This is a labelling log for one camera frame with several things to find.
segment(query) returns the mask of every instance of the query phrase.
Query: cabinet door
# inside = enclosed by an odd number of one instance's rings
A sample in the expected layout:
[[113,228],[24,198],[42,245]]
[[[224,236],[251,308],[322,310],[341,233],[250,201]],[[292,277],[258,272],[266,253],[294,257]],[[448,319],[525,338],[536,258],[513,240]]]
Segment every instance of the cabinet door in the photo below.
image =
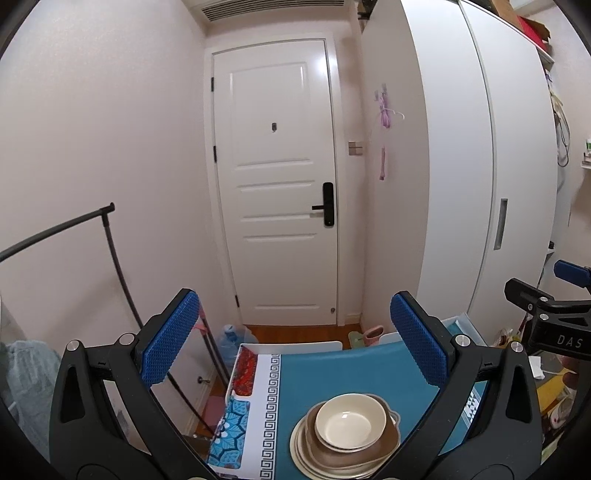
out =
[[556,204],[556,133],[536,47],[489,12],[460,2],[479,51],[493,125],[493,215],[468,315],[487,342],[516,329],[523,311],[505,299],[515,277],[536,286]]
[[429,315],[445,319],[468,309],[482,266],[491,216],[491,114],[460,6],[440,0],[402,4],[421,69],[429,140],[429,210],[417,300]]

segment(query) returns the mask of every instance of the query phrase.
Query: blue floral pattern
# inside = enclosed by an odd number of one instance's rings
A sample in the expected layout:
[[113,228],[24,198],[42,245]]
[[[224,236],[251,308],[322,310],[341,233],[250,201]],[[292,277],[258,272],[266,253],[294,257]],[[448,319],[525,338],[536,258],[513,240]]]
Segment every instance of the blue floral pattern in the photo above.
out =
[[230,399],[225,415],[217,424],[216,435],[209,448],[209,465],[234,470],[240,468],[250,407],[249,401]]

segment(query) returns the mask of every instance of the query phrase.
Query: cream bowl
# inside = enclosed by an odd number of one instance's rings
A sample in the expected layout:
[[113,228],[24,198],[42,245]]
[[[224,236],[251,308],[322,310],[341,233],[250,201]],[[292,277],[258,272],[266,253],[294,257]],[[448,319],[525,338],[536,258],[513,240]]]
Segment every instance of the cream bowl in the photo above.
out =
[[347,393],[322,405],[314,429],[328,447],[359,450],[378,441],[387,419],[383,406],[376,399]]

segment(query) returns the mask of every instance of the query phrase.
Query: white wardrobe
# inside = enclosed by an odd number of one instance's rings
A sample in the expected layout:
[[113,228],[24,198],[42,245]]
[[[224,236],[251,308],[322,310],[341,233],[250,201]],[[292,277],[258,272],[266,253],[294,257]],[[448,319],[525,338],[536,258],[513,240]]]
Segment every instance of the white wardrobe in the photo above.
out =
[[[439,318],[468,312],[493,341],[521,323],[504,286],[538,284],[553,227],[556,132],[537,48],[451,0],[381,0],[361,42],[372,132],[364,324],[386,323],[389,299],[408,290]],[[405,115],[389,131],[375,125],[383,84]]]

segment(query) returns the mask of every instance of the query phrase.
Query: red floral pattern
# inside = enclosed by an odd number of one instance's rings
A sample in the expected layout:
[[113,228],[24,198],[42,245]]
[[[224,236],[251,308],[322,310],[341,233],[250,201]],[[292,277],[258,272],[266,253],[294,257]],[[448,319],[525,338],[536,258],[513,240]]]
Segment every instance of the red floral pattern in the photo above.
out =
[[256,362],[258,355],[248,348],[242,348],[236,364],[236,376],[234,377],[234,392],[241,397],[250,397],[255,383]]

